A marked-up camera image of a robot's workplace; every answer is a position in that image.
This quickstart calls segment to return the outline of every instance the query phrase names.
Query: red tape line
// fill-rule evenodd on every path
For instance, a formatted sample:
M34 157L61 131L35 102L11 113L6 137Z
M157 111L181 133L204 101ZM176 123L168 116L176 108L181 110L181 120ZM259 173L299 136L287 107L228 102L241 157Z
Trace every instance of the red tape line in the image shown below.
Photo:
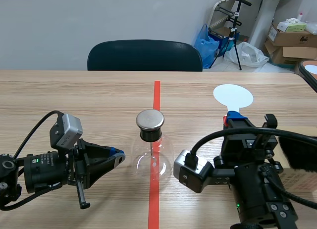
M160 111L160 81L154 82L153 109ZM156 166L151 159L148 229L159 229L159 142L153 143L153 155Z

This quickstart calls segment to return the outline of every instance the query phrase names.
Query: black brush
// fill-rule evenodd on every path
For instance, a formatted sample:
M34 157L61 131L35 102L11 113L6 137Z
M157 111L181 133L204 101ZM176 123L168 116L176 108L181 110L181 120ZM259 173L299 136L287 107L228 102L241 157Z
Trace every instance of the black brush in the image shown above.
M291 168L317 172L317 146L279 137L279 144Z

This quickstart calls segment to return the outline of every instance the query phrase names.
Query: white plastic bag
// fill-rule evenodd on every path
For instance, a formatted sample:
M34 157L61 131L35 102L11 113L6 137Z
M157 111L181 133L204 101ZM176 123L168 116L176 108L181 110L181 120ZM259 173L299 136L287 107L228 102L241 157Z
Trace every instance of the white plastic bag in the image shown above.
M306 31L314 34L314 35L317 35L317 22L309 22L307 23L307 26L306 26Z
M262 51L246 42L242 42L237 45L237 51L240 63L249 67L261 67L269 60L269 58L266 57ZM226 52L224 58L225 60L238 64L238 59L234 48Z

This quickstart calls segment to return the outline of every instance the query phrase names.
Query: blue clip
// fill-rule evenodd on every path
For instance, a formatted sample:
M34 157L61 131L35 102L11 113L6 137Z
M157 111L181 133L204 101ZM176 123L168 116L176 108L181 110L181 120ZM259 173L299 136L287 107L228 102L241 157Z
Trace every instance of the blue clip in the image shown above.
M229 119L248 119L248 118L245 116L242 116L241 114L239 114L236 111L229 111L227 113L226 123L228 123Z
M109 156L113 156L114 154L117 154L117 153L123 153L124 154L123 151L121 151L121 150L117 151L113 146L111 146Z

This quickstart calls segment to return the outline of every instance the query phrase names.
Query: black tripod stand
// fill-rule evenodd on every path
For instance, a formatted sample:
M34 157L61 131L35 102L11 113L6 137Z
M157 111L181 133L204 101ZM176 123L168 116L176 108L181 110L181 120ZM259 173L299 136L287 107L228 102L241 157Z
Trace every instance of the black tripod stand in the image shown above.
M236 26L237 26L237 22L238 22L238 17L239 17L239 13L240 13L241 4L244 3L247 6L251 6L252 4L250 2L248 2L248 1L245 1L245 0L238 0L238 1L239 1L238 8L237 8L237 11L234 13L234 20L233 20L233 25L232 25L232 28L231 28L231 31L230 31L229 38L228 38L226 44L223 46L222 50L220 50L219 54L216 56L216 58L214 59L213 63L211 64L211 66L209 68L211 68L213 66L215 61L220 56L220 53L222 53L223 49L224 49L224 53L223 53L222 57L224 57L224 54L227 52L227 49L228 49L228 46L229 46L229 42L233 41L233 45L234 45L234 48L236 50L236 55L237 55L237 59L238 59L238 63L239 63L239 68L240 68L240 70L242 70L241 64L240 64L240 60L239 60L238 51L237 51L237 30L238 29L236 28Z

